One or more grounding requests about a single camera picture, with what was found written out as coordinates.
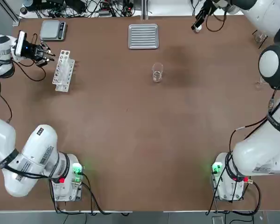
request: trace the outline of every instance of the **silver tray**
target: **silver tray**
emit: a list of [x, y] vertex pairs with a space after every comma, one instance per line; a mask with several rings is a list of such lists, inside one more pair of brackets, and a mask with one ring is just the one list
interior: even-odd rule
[[159, 47], [158, 25], [130, 25], [128, 46], [129, 49], [157, 49]]

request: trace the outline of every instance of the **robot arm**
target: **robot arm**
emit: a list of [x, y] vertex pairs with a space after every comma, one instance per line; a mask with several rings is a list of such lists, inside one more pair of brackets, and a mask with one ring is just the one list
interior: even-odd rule
[[196, 30], [218, 8], [231, 14], [240, 10], [266, 35], [275, 36], [280, 30], [280, 0], [206, 0], [191, 28]]
[[17, 38], [0, 35], [0, 77], [10, 77], [14, 73], [12, 59], [20, 62], [24, 59], [31, 59], [39, 67], [54, 61], [54, 54], [46, 43], [29, 43], [26, 40], [27, 34], [20, 31]]
[[19, 153], [15, 149], [14, 128], [0, 119], [0, 168], [7, 192], [15, 197], [26, 196], [37, 182], [37, 179], [10, 171], [11, 168], [51, 179], [56, 201], [81, 198], [82, 166], [76, 156], [58, 152], [56, 145], [55, 130], [39, 125]]
[[[257, 29], [274, 36], [275, 44], [260, 54], [259, 72], [273, 89], [280, 90], [280, 1], [255, 0], [248, 4], [244, 0], [206, 0], [192, 29], [195, 30], [203, 23], [204, 18], [218, 7], [228, 11], [231, 3], [239, 7]], [[233, 160], [227, 153], [221, 153], [216, 158], [212, 173], [216, 194], [220, 200], [240, 200], [244, 189], [244, 176], [280, 174], [280, 106], [273, 114], [273, 105], [272, 97], [267, 121], [249, 138], [236, 144], [232, 153]]]

